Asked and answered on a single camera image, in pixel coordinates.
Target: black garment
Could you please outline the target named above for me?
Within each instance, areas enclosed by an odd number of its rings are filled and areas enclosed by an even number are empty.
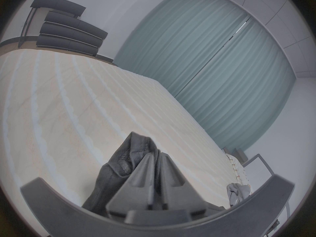
[[[131,132],[116,150],[109,162],[104,164],[97,177],[94,190],[84,202],[83,208],[106,216],[105,206],[129,178],[144,156],[155,156],[155,187],[160,187],[160,150],[150,137]]]

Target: bed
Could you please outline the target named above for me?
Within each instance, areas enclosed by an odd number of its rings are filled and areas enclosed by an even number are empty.
[[[151,137],[206,201],[229,208],[229,158],[155,80],[96,59],[20,49],[0,57],[0,184],[39,235],[20,187],[42,177],[81,206],[131,131]]]

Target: teal curtain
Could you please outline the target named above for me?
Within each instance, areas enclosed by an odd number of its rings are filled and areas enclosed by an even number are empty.
[[[159,81],[229,150],[246,150],[266,132],[295,81],[270,34],[227,0],[165,0],[114,63]]]

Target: cloth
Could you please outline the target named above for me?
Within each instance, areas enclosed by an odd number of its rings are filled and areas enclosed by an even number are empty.
[[[150,152],[155,156],[155,187],[160,189],[160,150],[150,137],[131,132],[116,150],[108,163],[101,167],[95,187],[83,208],[101,216],[107,216],[105,206],[129,178],[144,156]]]
[[[227,185],[227,194],[230,206],[236,205],[242,200],[249,197],[251,192],[250,185],[241,185],[231,183]]]

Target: striped bed sheet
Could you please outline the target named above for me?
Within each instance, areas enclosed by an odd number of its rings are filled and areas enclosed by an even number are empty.
[[[229,159],[157,81],[88,57],[20,49],[0,57],[0,91],[0,183],[39,235],[48,233],[20,187],[42,177],[81,206],[131,131],[151,137],[206,201],[230,207]]]

